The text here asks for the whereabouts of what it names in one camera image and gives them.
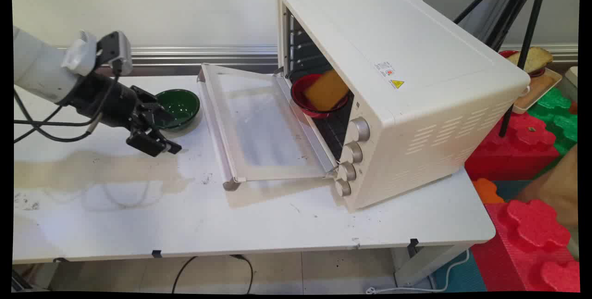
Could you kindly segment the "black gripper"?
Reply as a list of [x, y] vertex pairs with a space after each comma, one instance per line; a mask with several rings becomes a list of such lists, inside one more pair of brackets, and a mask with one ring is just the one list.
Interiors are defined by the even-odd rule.
[[[125, 142], [128, 146], [152, 157], [161, 153], [177, 154], [182, 146], [165, 138], [156, 124], [169, 124], [175, 117], [161, 105], [157, 97], [137, 86], [132, 89], [98, 73], [82, 78], [68, 95], [68, 104], [88, 118], [92, 118], [102, 106], [100, 122], [109, 127], [129, 130]], [[130, 118], [139, 101], [139, 110], [147, 118]]]

